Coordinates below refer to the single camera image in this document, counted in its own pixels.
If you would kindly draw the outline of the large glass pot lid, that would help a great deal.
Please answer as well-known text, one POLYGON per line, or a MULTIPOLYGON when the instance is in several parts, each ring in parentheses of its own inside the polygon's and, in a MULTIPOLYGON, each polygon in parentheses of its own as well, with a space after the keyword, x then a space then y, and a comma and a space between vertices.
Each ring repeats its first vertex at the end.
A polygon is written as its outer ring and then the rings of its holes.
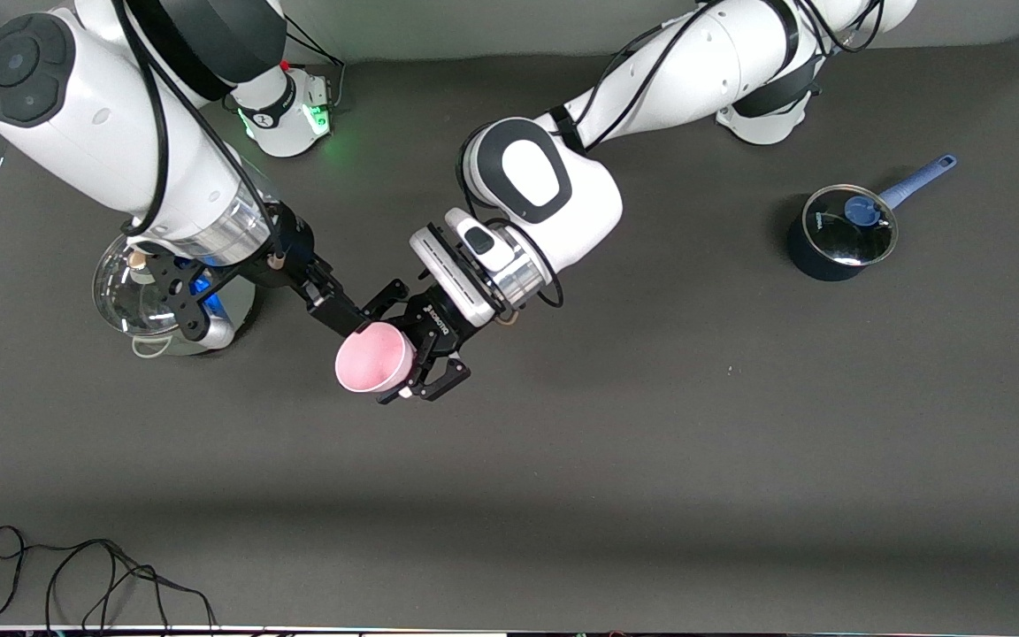
POLYGON ((114 238, 96 267, 94 303, 113 329, 129 337, 162 337, 178 330, 166 294, 159 289, 139 255, 124 237, 114 238))

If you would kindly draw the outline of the dark blue saucepan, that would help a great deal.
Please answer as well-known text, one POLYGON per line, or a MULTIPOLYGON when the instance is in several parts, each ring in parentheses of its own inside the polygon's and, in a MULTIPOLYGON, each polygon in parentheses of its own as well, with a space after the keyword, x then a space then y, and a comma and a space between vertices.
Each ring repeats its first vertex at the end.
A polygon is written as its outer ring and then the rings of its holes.
MULTIPOLYGON (((902 205, 902 202, 905 202, 907 198, 916 194, 919 189, 930 185, 931 182, 937 180, 943 174, 949 173, 956 165, 958 165, 958 158, 952 156, 952 154, 946 154, 945 156, 935 158, 935 160, 927 163, 927 165, 923 165, 921 169, 911 173, 910 176, 902 179, 898 184, 891 185, 882 190, 882 192, 877 193, 873 192, 873 190, 870 192, 880 196, 895 215, 895 210, 898 209, 898 206, 902 205)), ((836 282, 857 277, 862 270, 870 267, 870 265, 863 267, 835 265, 829 259, 817 255, 808 245, 808 241, 801 234, 801 214, 803 210, 790 223, 787 234, 787 253, 790 261, 793 262, 793 265, 798 270, 816 280, 836 282)))

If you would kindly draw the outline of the pink plastic cup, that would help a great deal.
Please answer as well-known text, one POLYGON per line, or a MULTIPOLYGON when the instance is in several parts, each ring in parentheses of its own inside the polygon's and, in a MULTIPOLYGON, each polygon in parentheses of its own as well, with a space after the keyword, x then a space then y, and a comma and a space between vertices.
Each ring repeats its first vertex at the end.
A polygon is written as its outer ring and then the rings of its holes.
POLYGON ((337 350, 336 379, 355 394, 380 394, 408 379, 415 355, 414 346, 399 329, 386 322, 372 322, 348 335, 337 350))

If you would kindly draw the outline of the grey two-handled cooking pot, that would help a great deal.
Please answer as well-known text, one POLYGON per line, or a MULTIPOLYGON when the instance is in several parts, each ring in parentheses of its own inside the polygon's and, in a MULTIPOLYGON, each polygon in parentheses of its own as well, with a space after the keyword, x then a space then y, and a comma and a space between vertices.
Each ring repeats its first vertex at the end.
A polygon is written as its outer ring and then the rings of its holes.
MULTIPOLYGON (((139 255, 147 257, 145 253, 137 250, 139 255)), ((256 288, 251 282, 237 278, 227 282, 218 291, 218 299, 222 302, 224 310, 234 323, 235 337, 239 334, 244 326, 248 323, 250 315, 255 307, 256 288)), ((153 359, 162 356, 195 356, 205 354, 217 349, 203 349, 193 342, 187 342, 182 337, 180 330, 163 334, 162 337, 130 337, 131 350, 135 355, 144 359, 153 359)))

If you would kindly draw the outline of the glass lid with blue knob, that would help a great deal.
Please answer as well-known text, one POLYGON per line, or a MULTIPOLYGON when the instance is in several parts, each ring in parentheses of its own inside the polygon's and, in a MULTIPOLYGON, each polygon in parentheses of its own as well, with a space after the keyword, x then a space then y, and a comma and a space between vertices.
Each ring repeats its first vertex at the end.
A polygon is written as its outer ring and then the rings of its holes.
POLYGON ((876 265, 899 238, 893 210, 864 187, 839 184, 817 190, 801 214, 801 234, 835 265, 876 265))

